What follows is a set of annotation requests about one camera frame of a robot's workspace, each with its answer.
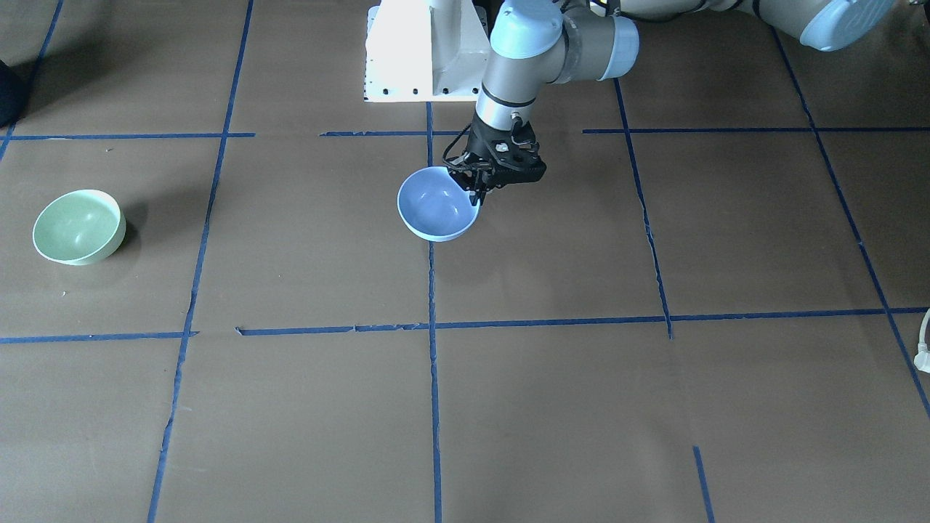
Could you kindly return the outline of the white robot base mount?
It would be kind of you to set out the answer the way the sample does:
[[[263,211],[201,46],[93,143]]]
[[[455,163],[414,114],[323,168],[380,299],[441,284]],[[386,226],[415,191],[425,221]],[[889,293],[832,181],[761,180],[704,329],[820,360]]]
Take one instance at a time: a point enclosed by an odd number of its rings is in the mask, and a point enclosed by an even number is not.
[[[475,103],[490,53],[475,1],[381,1],[368,10],[363,99]]]

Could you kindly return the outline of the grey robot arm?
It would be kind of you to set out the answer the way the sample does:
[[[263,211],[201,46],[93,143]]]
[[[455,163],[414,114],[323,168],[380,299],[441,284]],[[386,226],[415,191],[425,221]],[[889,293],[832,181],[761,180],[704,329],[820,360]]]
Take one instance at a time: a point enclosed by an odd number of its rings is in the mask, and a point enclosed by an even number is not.
[[[474,117],[449,175],[473,206],[486,193],[537,182],[547,166],[531,115],[545,85],[624,76],[640,51],[638,21],[669,21],[705,10],[740,11],[787,33],[804,46],[837,51],[869,33],[890,1],[505,1],[490,33],[490,54]]]

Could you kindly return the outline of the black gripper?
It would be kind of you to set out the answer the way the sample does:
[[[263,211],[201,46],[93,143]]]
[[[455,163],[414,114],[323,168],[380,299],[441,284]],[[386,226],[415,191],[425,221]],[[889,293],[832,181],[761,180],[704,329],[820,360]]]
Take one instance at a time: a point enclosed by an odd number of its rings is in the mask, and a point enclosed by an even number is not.
[[[454,179],[461,187],[473,187],[469,202],[475,208],[484,204],[486,187],[537,182],[546,172],[535,130],[520,118],[505,130],[475,118],[459,136],[467,140],[454,158]]]

